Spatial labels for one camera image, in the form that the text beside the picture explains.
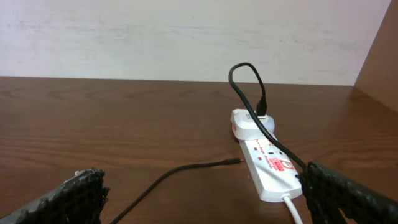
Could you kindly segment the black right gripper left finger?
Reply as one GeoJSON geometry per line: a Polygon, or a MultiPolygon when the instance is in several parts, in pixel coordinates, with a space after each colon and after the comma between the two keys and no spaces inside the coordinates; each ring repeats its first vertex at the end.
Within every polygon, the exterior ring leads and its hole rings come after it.
{"type": "Polygon", "coordinates": [[[109,192],[104,176],[104,170],[76,171],[57,188],[2,217],[1,224],[99,224],[109,192]]]}

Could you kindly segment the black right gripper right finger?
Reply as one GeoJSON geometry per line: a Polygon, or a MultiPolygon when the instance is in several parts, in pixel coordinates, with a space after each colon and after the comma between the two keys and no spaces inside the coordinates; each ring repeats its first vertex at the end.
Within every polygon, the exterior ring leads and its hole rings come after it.
{"type": "Polygon", "coordinates": [[[316,162],[299,173],[313,223],[397,224],[397,202],[316,162]]]}

